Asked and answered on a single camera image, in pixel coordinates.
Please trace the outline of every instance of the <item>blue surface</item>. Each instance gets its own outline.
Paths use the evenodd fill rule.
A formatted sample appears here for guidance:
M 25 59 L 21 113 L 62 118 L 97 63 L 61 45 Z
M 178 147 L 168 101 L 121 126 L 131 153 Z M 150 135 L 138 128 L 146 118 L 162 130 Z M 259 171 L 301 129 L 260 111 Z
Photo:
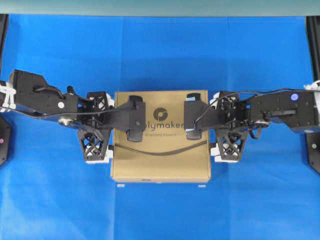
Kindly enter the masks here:
M 1 79 L 16 68 L 65 90 L 302 88 L 313 81 L 303 17 L 11 15 Z M 197 184 L 126 184 L 87 165 L 76 132 L 15 113 L 0 168 L 0 239 L 319 240 L 320 177 L 303 136 L 273 124 L 242 161 Z

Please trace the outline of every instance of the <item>cardboard box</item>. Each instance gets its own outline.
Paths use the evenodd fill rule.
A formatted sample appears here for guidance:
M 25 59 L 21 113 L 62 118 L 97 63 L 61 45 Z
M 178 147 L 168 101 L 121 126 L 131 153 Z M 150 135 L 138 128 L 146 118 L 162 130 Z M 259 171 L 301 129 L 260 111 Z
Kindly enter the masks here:
M 189 93 L 201 93 L 201 99 L 208 102 L 206 90 L 115 94 L 116 106 L 124 104 L 130 95 L 141 96 L 146 104 L 146 129 L 142 142 L 130 142 L 125 132 L 114 130 L 111 177 L 116 182 L 208 182 L 211 177 L 209 133 L 203 132 L 200 140 L 188 140 L 184 130 L 184 101 Z M 171 152 L 194 145 L 197 147 L 175 154 Z M 162 154 L 150 155 L 128 148 Z

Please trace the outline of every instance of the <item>metal frame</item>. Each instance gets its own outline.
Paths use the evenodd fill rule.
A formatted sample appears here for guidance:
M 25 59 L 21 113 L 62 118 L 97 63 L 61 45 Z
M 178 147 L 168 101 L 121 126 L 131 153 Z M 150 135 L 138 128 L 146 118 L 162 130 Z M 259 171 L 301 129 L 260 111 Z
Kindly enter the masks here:
M 307 16 L 306 30 L 313 78 L 317 81 L 320 80 L 320 16 Z M 320 133 L 307 133 L 305 138 L 309 165 L 320 174 Z
M 7 14 L 0 14 L 0 73 L 2 66 L 2 54 L 5 46 L 5 39 L 8 30 L 9 16 Z M 8 159 L 8 151 L 11 138 L 11 126 L 0 115 L 0 166 Z

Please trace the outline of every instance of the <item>wire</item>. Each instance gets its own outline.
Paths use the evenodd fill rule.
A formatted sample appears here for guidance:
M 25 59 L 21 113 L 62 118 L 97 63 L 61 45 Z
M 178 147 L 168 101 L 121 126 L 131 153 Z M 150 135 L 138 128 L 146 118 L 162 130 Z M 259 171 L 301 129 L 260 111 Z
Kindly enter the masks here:
M 249 134 L 250 134 L 250 137 L 252 139 L 256 139 L 257 140 L 257 139 L 259 139 L 261 137 L 261 127 L 259 127 L 257 130 L 258 130 L 258 132 L 257 132 L 256 135 L 254 134 L 252 129 L 249 130 Z
M 59 117 L 59 116 L 65 116 L 65 115 L 77 115 L 77 116 L 78 115 L 96 115 L 96 114 L 105 114 L 109 112 L 118 112 L 121 110 L 129 109 L 129 108 L 122 108 L 122 109 L 115 108 L 115 109 L 107 109 L 107 110 L 93 111 L 93 112 L 62 112 L 62 113 L 54 113 L 54 114 L 42 114 L 42 115 L 36 116 L 36 115 L 32 115 L 29 112 L 16 110 L 10 107 L 0 106 L 0 108 L 19 113 L 19 114 L 31 117 L 33 119 L 46 119 L 46 118 Z
M 171 155 L 176 155 L 176 154 L 183 153 L 185 151 L 197 148 L 197 147 L 205 145 L 205 144 L 207 144 L 207 140 L 198 142 L 196 144 L 193 144 L 193 145 L 190 145 L 190 146 L 187 146 L 187 147 L 179 148 L 179 149 L 172 150 L 172 151 L 165 151 L 165 152 L 141 151 L 141 150 L 137 150 L 137 149 L 134 149 L 134 148 L 131 148 L 131 147 L 128 147 L 128 146 L 124 146 L 124 145 L 118 144 L 118 143 L 116 143 L 115 146 L 119 147 L 119 148 L 122 148 L 122 149 L 126 149 L 126 150 L 131 151 L 131 152 L 140 153 L 140 154 L 146 154 L 146 155 L 151 155 L 151 156 L 171 156 Z
M 216 103 L 217 101 L 235 95 L 235 94 L 274 94 L 274 93 L 278 93 L 278 92 L 283 92 L 283 91 L 290 91 L 290 92 L 313 92 L 313 93 L 319 93 L 320 90 L 304 90 L 304 89 L 295 89 L 295 88 L 279 88 L 279 89 L 275 89 L 275 90 L 270 90 L 270 91 L 258 91 L 258 90 L 248 90 L 248 91 L 234 91 L 231 93 L 228 93 L 226 95 L 220 96 L 217 99 L 215 99 L 212 103 L 210 103 L 208 105 L 208 107 L 201 113 L 201 115 L 194 120 L 194 129 L 196 129 L 196 124 L 197 122 L 199 122 L 205 115 L 206 113 L 209 111 L 209 109 L 213 106 L 214 103 Z
M 66 99 L 66 96 L 64 96 L 62 94 L 62 92 L 58 88 L 56 88 L 55 86 L 41 86 L 41 87 L 34 89 L 35 92 L 41 92 L 41 91 L 45 91 L 45 90 L 55 92 L 59 95 L 59 98 Z

